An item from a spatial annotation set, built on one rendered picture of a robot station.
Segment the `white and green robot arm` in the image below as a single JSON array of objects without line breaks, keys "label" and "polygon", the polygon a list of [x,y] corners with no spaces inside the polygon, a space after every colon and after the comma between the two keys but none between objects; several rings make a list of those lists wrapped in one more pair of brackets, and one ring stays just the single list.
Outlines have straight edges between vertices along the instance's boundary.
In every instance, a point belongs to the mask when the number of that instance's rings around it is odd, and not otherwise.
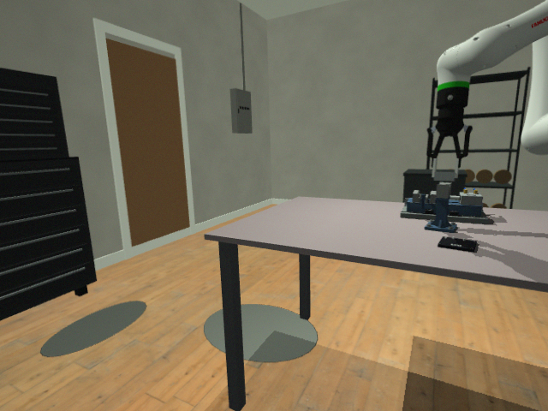
[{"label": "white and green robot arm", "polygon": [[[471,75],[533,43],[533,74],[523,147],[548,155],[548,0],[446,50],[438,59],[437,109],[467,107]],[[485,65],[485,66],[484,66]]]}]

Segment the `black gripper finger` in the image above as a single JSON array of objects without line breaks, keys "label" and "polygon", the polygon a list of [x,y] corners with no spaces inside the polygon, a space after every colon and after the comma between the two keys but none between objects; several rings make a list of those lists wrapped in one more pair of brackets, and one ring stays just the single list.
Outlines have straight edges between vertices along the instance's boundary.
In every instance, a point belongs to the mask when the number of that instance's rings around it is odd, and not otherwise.
[{"label": "black gripper finger", "polygon": [[444,125],[441,129],[441,133],[438,137],[438,142],[436,144],[436,147],[435,147],[435,150],[433,152],[433,154],[431,154],[431,150],[432,150],[432,142],[433,142],[433,134],[435,133],[435,130],[436,128],[433,127],[433,128],[428,128],[427,129],[427,133],[428,133],[428,142],[427,142],[427,152],[426,152],[426,155],[430,158],[432,158],[432,177],[434,177],[434,172],[436,172],[436,169],[437,169],[437,154],[439,153],[439,150],[440,150],[440,147],[443,143],[443,140],[444,140],[444,133],[445,133],[445,130],[446,130],[446,126]]},{"label": "black gripper finger", "polygon": [[472,126],[467,126],[467,125],[464,125],[463,128],[464,128],[464,132],[466,132],[466,133],[465,133],[465,140],[464,140],[464,149],[463,149],[463,153],[461,154],[458,135],[456,134],[456,126],[455,125],[451,126],[451,131],[452,131],[453,140],[454,140],[455,149],[456,149],[455,178],[458,178],[458,170],[461,167],[462,158],[464,158],[468,155],[469,138],[470,138],[470,133],[473,129]]}]

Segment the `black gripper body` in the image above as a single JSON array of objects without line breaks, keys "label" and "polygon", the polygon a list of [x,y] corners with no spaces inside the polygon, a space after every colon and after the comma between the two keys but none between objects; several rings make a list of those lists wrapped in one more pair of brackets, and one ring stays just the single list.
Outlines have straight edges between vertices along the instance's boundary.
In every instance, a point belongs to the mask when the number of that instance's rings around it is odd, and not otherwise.
[{"label": "black gripper body", "polygon": [[451,126],[456,126],[456,134],[458,134],[464,126],[463,123],[464,109],[462,107],[447,107],[438,111],[438,122],[435,126],[436,130],[441,133],[442,127],[445,125],[447,128],[444,133],[444,137],[451,136]]}]

